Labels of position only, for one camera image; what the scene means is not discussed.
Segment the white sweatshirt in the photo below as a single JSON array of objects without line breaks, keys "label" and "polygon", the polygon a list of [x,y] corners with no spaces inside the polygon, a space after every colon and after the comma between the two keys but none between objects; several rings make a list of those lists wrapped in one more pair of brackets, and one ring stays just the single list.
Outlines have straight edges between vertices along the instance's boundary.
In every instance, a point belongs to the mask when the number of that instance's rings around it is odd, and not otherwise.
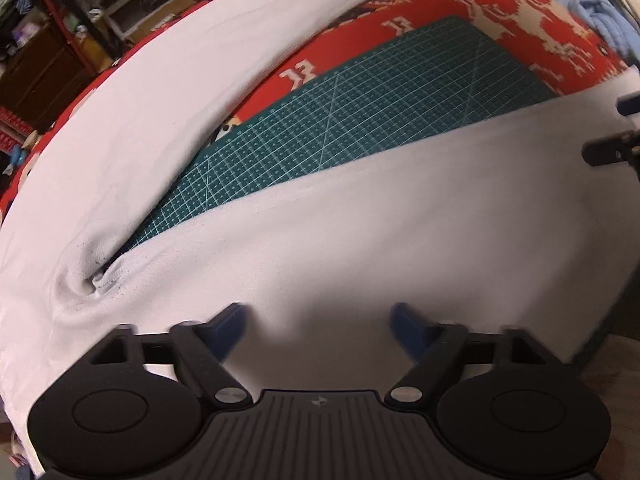
[{"label": "white sweatshirt", "polygon": [[119,324],[156,333],[232,302],[232,370],[263,388],[385,388],[407,301],[580,349],[639,259],[639,185],[582,144],[627,127],[627,70],[589,90],[279,183],[122,245],[258,81],[363,0],[214,0],[146,44],[53,137],[1,227],[1,396],[32,404]]}]

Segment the light blue fleece garment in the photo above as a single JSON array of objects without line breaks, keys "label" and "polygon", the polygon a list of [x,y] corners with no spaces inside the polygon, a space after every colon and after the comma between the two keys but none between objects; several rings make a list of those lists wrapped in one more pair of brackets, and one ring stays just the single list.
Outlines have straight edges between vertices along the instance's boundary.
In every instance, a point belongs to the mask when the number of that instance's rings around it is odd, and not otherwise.
[{"label": "light blue fleece garment", "polygon": [[639,64],[639,32],[610,0],[555,0],[597,32],[626,62]]}]

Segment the green cutting mat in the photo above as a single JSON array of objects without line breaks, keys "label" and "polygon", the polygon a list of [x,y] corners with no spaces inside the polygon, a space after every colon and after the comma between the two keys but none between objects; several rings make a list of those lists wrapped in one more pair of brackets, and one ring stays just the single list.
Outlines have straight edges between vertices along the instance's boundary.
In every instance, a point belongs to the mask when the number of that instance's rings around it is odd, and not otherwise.
[{"label": "green cutting mat", "polygon": [[329,70],[217,138],[124,248],[264,188],[554,96],[484,32],[443,18]]}]

